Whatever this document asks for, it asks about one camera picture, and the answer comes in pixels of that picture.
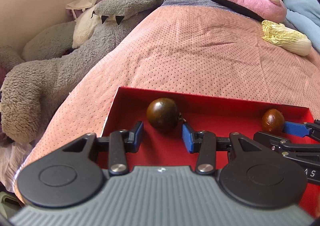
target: dark cherry tomato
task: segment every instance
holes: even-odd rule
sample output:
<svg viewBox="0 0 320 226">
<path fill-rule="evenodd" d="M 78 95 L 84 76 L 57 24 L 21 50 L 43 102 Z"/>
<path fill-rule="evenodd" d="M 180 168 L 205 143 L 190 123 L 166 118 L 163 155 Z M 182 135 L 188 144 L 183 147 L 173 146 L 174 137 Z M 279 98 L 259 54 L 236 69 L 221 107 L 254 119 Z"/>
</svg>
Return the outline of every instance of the dark cherry tomato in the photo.
<svg viewBox="0 0 320 226">
<path fill-rule="evenodd" d="M 156 130 L 166 133 L 179 122 L 180 112 L 177 104 L 170 98 L 159 98 L 150 103 L 147 120 Z"/>
<path fill-rule="evenodd" d="M 276 109 L 269 109 L 265 112 L 261 120 L 261 127 L 264 132 L 277 134 L 284 127 L 284 117 L 282 113 Z"/>
</svg>

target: gray gripper base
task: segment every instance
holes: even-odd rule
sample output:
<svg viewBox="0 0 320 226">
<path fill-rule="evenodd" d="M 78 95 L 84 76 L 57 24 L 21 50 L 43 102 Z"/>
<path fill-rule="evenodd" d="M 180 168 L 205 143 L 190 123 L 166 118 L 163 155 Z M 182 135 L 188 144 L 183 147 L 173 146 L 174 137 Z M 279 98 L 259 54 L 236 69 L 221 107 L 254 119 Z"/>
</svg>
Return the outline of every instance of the gray gripper base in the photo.
<svg viewBox="0 0 320 226">
<path fill-rule="evenodd" d="M 136 166 L 128 175 L 112 177 L 84 204 L 63 210 L 27 206 L 10 221 L 16 226 L 308 226 L 313 219 L 297 205 L 272 211 L 243 206 L 214 178 L 188 166 Z"/>
</svg>

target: red tray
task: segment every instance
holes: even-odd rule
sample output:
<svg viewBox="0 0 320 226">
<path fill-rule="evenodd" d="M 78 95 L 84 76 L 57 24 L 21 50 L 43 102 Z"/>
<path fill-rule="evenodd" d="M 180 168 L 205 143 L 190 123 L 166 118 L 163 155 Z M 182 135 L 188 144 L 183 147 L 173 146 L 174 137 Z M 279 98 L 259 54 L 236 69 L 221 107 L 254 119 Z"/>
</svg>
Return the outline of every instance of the red tray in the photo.
<svg viewBox="0 0 320 226">
<path fill-rule="evenodd" d="M 138 153 L 127 154 L 130 169 L 135 165 L 190 165 L 195 168 L 198 154 L 189 154 L 185 149 L 181 139 L 181 126 L 164 136 L 146 120 L 148 105 L 161 97 L 173 99 L 183 117 L 196 131 L 207 130 L 220 137 L 227 137 L 231 132 L 240 132 L 253 138 L 254 133 L 261 130 L 262 115 L 270 108 L 282 112 L 286 121 L 314 121 L 310 109 L 305 107 L 119 87 L 101 135 L 108 136 L 115 130 L 131 129 L 138 120 L 143 121 L 145 133 L 140 149 Z M 316 143 L 309 137 L 300 138 L 287 134 L 282 136 L 293 143 Z M 223 168 L 227 163 L 227 153 L 217 152 L 217 169 Z M 98 164 L 106 168 L 106 153 L 100 154 Z M 319 193 L 320 186 L 308 184 L 300 202 L 300 206 L 312 216 L 315 216 Z"/>
</svg>

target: pink blanket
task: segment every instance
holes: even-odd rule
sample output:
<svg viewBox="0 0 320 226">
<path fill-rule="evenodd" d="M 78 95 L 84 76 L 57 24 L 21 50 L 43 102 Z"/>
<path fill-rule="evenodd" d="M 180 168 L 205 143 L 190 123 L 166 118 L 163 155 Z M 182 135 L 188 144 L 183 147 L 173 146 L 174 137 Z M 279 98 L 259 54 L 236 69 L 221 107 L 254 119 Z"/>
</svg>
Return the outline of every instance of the pink blanket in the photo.
<svg viewBox="0 0 320 226">
<path fill-rule="evenodd" d="M 260 23 L 224 10 L 158 8 L 72 91 L 24 165 L 84 133 L 100 135 L 119 86 L 294 104 L 320 118 L 320 56 L 262 36 Z"/>
</svg>

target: metal rivet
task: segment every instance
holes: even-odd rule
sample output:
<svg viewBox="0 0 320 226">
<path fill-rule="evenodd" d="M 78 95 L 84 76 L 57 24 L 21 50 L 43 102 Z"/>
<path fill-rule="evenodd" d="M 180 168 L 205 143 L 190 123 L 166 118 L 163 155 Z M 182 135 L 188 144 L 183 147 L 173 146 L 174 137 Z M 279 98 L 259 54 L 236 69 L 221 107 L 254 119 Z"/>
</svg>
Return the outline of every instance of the metal rivet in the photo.
<svg viewBox="0 0 320 226">
<path fill-rule="evenodd" d="M 167 169 L 165 169 L 164 167 L 160 167 L 160 168 L 157 169 L 157 171 L 159 173 L 163 173 L 163 172 L 167 171 Z"/>
<path fill-rule="evenodd" d="M 124 164 L 115 164 L 111 166 L 111 171 L 114 173 L 120 173 L 127 169 L 127 166 Z"/>
<path fill-rule="evenodd" d="M 202 173 L 210 172 L 213 170 L 213 166 L 210 164 L 202 164 L 198 166 L 198 170 Z"/>
</svg>

